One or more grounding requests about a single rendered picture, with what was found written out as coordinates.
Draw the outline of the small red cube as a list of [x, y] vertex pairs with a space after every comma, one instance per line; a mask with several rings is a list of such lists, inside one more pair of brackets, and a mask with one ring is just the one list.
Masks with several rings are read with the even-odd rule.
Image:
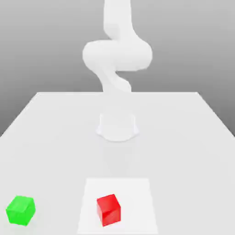
[[103, 227], [121, 221], [121, 206], [114, 194], [96, 199], [96, 207]]

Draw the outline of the small green cube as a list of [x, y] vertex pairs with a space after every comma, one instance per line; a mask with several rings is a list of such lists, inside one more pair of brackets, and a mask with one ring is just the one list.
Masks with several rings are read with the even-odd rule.
[[34, 199], [26, 196], [15, 196], [6, 208], [11, 224], [27, 226], [36, 212]]

